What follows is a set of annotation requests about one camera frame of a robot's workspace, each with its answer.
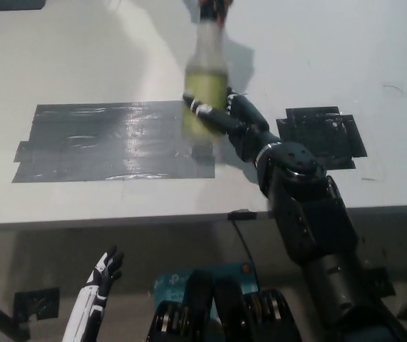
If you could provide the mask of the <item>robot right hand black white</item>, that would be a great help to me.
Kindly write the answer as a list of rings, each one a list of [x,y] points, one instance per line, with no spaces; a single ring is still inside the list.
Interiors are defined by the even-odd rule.
[[[192,116],[216,133],[226,135],[237,156],[244,162],[257,164],[258,155],[268,144],[277,141],[269,131],[269,123],[242,94],[227,87],[226,105],[217,109],[198,100],[190,92],[182,100]]]

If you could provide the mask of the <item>person hand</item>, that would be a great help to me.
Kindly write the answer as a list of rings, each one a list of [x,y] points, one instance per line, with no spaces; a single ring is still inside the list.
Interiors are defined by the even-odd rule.
[[[215,21],[223,26],[232,3],[233,0],[199,0],[200,20]]]

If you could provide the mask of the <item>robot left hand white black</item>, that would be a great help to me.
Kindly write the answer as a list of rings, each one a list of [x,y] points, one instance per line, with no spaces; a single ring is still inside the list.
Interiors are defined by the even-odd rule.
[[[99,299],[106,299],[113,283],[121,277],[123,257],[124,253],[119,252],[117,246],[112,246],[94,266],[86,286],[97,286]]]

